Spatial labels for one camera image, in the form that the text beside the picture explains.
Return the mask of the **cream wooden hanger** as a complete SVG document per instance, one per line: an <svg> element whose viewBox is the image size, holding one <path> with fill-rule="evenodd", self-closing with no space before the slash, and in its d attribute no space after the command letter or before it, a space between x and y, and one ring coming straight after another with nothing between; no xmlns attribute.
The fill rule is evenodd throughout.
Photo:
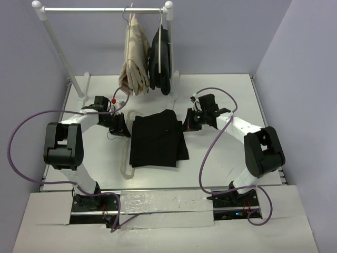
<svg viewBox="0 0 337 253"><path fill-rule="evenodd" d="M129 110L129 112L127 113L127 119L126 119L127 128L132 125L132 120L131 120L132 114L135 115L135 116L142 116L142 113L137 111L137 110ZM122 159L121 159L120 173L125 180L130 180L134 177L135 169L131 168L130 173L127 173L128 172L127 158L128 158L129 138L123 137L122 140L123 140L123 148L122 148Z"/></svg>

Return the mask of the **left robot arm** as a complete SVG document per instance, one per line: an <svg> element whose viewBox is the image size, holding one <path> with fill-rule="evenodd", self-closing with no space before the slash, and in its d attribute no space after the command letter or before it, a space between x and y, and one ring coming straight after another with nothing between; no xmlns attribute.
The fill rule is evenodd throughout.
<svg viewBox="0 0 337 253"><path fill-rule="evenodd" d="M44 161L66 176L75 191L74 200L97 210L103 204L101 189L84 166L83 133L98 125L110 134L130 137L124 114L120 111L126 102L116 102L104 96L96 96L94 103L84 106L74 116L46 127Z"/></svg>

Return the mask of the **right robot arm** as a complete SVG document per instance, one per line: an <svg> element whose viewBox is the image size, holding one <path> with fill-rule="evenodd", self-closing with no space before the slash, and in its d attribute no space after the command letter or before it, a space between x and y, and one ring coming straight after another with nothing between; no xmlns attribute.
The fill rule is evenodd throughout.
<svg viewBox="0 0 337 253"><path fill-rule="evenodd" d="M251 124L237 116L238 103L234 110L219 108L214 94L191 97L193 107L187 110L183 123L185 132L199 131L203 125L211 126L219 131L211 143L213 148L223 133L228 133L243 144L245 168L241 174L229 184L220 195L229 195L234 206L240 206L247 200L259 180L267 174L278 170L286 162L279 137L274 127L261 127Z"/></svg>

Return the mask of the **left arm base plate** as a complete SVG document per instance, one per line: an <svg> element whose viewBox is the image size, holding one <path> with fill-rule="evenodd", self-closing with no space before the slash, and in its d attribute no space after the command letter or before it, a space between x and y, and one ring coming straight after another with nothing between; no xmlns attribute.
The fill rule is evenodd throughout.
<svg viewBox="0 0 337 253"><path fill-rule="evenodd" d="M88 196L72 194L73 201L71 207L70 224L71 225L105 225L111 229L116 219L118 211L117 197L111 194L101 193L96 190L94 194L98 196Z"/></svg>

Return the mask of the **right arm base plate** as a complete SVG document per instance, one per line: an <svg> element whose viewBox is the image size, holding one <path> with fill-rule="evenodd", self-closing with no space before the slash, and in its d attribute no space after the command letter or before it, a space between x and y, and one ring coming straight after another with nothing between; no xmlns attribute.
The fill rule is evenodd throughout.
<svg viewBox="0 0 337 253"><path fill-rule="evenodd" d="M250 218L262 217L255 190L250 190L243 195L237 192L215 193L216 191L207 197L207 200L212 202L215 221L247 219L248 215L250 215Z"/></svg>

